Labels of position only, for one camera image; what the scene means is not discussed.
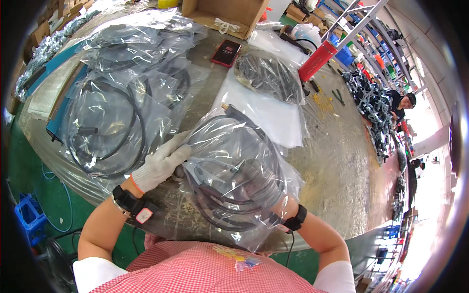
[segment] red phone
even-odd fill
[[[213,54],[211,61],[213,63],[220,64],[221,66],[231,68],[240,49],[241,44],[225,39],[223,43],[218,46],[218,49]]]

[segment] yellow container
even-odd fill
[[[173,8],[177,6],[177,0],[158,0],[159,9]]]

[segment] blue cable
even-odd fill
[[[41,169],[42,169],[42,175],[44,176],[44,178],[46,178],[47,180],[52,180],[56,177],[56,175],[49,171],[49,172],[44,172],[44,163],[41,164]],[[47,174],[52,174],[53,176],[52,177],[47,177]],[[52,227],[54,227],[57,231],[59,232],[62,232],[62,233],[65,233],[65,232],[68,232],[71,228],[72,228],[72,225],[73,225],[73,209],[72,209],[72,200],[70,199],[70,193],[68,192],[68,188],[67,186],[65,185],[65,183],[62,182],[62,185],[63,187],[65,188],[65,192],[67,193],[67,197],[68,197],[68,204],[70,205],[70,226],[68,226],[68,228],[66,230],[61,230],[59,228],[57,228],[54,224],[52,224],[52,222],[50,221],[49,217],[45,214],[44,212],[44,209],[42,208],[41,206],[41,203],[39,202],[39,197],[38,197],[38,193],[36,192],[36,190],[34,190],[33,194],[36,195],[36,201],[38,202],[39,204],[39,207],[41,208],[42,210],[42,213],[45,215],[45,217],[47,218],[47,221],[49,222],[49,224],[51,224]]]

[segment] green-handled pliers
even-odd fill
[[[344,103],[344,100],[342,100],[342,95],[340,94],[339,89],[335,89],[335,90],[337,91],[337,93],[339,94],[339,96],[337,96],[337,95],[335,94],[334,90],[332,91],[332,94],[334,94],[334,97],[339,100],[339,102],[342,104],[342,106],[345,107],[345,103]]]

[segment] black wristband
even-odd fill
[[[113,197],[115,202],[132,216],[138,214],[144,205],[142,200],[136,198],[130,191],[123,190],[120,185],[114,188]]]
[[[289,218],[286,220],[283,225],[290,229],[291,231],[296,231],[301,228],[301,224],[303,224],[306,215],[308,214],[308,210],[302,205],[298,205],[298,213],[296,216]]]

